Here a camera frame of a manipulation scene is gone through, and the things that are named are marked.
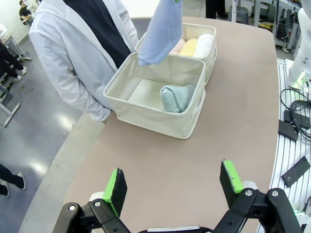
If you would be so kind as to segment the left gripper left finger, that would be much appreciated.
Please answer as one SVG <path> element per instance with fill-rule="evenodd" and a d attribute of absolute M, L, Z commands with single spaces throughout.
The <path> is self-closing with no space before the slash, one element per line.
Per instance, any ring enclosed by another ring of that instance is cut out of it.
<path fill-rule="evenodd" d="M 115 169 L 100 198 L 84 206 L 75 202 L 66 203 L 58 217 L 59 233 L 90 233 L 102 229 L 105 233 L 128 233 L 130 230 L 121 221 L 120 215 L 127 193 L 123 170 Z"/>

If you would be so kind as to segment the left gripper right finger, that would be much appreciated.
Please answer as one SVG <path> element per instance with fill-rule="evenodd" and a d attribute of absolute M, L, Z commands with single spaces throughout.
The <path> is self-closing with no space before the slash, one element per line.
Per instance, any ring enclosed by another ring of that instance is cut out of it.
<path fill-rule="evenodd" d="M 215 233 L 239 233 L 249 219 L 259 221 L 266 233 L 300 233 L 293 208 L 280 188 L 267 193 L 244 187 L 232 161 L 223 160 L 220 170 L 229 210 L 213 230 Z"/>

